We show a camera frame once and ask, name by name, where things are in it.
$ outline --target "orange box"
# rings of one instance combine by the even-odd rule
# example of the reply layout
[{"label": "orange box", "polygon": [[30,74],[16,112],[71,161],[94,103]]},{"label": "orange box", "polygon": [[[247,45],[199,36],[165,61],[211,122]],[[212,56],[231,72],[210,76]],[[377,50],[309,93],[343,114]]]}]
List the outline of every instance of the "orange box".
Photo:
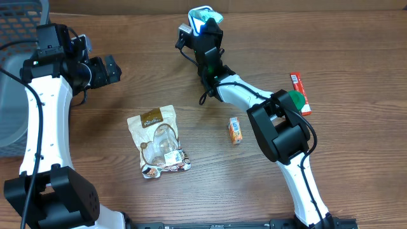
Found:
[{"label": "orange box", "polygon": [[240,131],[239,119],[237,117],[230,118],[228,122],[229,134],[231,143],[236,145],[243,139],[242,132]]}]

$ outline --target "red package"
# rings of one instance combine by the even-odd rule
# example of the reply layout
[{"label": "red package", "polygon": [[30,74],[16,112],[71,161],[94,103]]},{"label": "red package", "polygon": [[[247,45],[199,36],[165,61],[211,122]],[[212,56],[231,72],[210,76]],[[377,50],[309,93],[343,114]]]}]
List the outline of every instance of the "red package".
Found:
[{"label": "red package", "polygon": [[300,73],[290,73],[290,76],[291,76],[291,81],[293,82],[294,90],[303,94],[305,97],[305,105],[304,105],[303,109],[301,109],[303,116],[310,115],[311,107],[310,107],[310,103],[308,102],[308,97],[304,90],[303,82],[301,81]]}]

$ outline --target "green cap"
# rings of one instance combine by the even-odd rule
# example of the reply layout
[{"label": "green cap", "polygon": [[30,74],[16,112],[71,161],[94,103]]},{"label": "green cap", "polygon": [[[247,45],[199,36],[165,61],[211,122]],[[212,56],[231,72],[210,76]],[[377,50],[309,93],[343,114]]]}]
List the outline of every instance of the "green cap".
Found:
[{"label": "green cap", "polygon": [[301,92],[297,92],[295,90],[289,91],[288,94],[291,96],[292,100],[294,101],[295,106],[297,107],[298,111],[303,109],[305,105],[305,97]]}]

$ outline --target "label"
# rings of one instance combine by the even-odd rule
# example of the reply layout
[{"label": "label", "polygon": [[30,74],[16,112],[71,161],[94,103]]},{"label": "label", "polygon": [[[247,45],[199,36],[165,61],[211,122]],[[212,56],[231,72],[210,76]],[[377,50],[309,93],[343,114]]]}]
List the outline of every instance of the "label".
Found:
[{"label": "label", "polygon": [[143,128],[164,121],[160,108],[152,109],[151,111],[148,111],[147,113],[140,115],[140,118],[141,126]]},{"label": "label", "polygon": [[237,123],[232,123],[233,124],[233,129],[234,131],[239,131],[239,127],[237,126]]},{"label": "label", "polygon": [[164,159],[165,159],[166,166],[175,165],[175,164],[181,163],[183,161],[178,150],[164,154]]},{"label": "label", "polygon": [[291,80],[293,81],[293,83],[298,83],[298,79],[296,75],[291,75]]},{"label": "label", "polygon": [[301,109],[302,113],[311,113],[311,107],[309,104],[305,104],[303,109]]}]

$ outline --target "green object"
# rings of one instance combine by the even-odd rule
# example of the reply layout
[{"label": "green object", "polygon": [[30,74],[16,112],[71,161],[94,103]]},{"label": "green object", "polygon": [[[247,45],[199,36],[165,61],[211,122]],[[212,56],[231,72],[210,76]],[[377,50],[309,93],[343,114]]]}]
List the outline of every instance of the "green object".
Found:
[{"label": "green object", "polygon": [[193,18],[201,20],[203,23],[206,23],[208,19],[213,18],[215,19],[216,23],[221,23],[223,21],[222,14],[208,9],[201,9],[201,10],[191,10],[190,15]]},{"label": "green object", "polygon": [[297,107],[298,111],[303,109],[305,105],[305,97],[301,92],[297,92],[295,90],[289,91],[288,94],[291,96],[292,100],[294,101],[295,106]]}]

